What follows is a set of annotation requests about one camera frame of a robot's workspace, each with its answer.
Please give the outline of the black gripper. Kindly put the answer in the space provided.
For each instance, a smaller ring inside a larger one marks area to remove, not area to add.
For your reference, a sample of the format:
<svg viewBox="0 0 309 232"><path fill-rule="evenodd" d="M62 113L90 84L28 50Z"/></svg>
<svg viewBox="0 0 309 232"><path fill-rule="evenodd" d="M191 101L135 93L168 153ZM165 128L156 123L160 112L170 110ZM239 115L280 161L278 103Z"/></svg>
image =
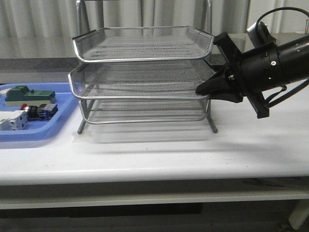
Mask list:
<svg viewBox="0 0 309 232"><path fill-rule="evenodd" d="M215 37L214 44L223 54L226 65L196 88L197 95L233 103L246 97L258 118L269 117L269 99L263 92L284 86L281 71L281 47L270 42L245 53L240 52L227 33Z"/></svg>

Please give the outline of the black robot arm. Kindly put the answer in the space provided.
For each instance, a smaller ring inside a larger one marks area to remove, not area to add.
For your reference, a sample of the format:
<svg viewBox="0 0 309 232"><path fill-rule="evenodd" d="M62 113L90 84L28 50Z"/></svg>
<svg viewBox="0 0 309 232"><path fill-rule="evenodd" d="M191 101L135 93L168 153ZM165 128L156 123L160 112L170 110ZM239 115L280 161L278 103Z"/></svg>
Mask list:
<svg viewBox="0 0 309 232"><path fill-rule="evenodd" d="M309 84L309 37L278 46L275 41L242 53L224 32L214 38L226 64L196 88L211 100L234 103L247 97L257 118Z"/></svg>

